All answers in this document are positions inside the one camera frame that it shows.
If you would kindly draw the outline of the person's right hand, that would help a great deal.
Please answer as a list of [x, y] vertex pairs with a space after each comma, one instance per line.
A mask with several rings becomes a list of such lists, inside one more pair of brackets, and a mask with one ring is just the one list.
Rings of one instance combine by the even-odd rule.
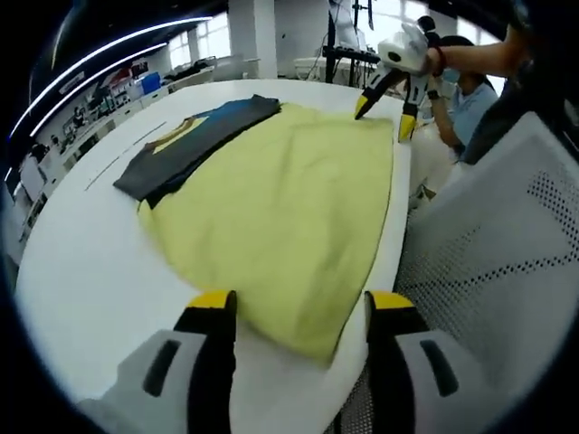
[[441, 75], [442, 57], [439, 47], [434, 46], [427, 50], [422, 71], [429, 76]]

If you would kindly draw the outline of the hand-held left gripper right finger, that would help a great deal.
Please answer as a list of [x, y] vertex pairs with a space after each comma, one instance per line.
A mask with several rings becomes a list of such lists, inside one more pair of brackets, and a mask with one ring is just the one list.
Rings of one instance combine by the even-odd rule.
[[498, 395], [480, 363], [453, 337], [428, 327], [412, 301], [365, 293], [369, 388], [375, 433], [484, 433]]

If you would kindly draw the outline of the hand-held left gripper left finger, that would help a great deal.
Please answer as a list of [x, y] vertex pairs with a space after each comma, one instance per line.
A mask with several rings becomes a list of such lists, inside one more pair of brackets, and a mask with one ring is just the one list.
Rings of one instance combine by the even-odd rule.
[[237, 295], [195, 297], [171, 329], [118, 366], [114, 384], [79, 410], [105, 433], [229, 433]]

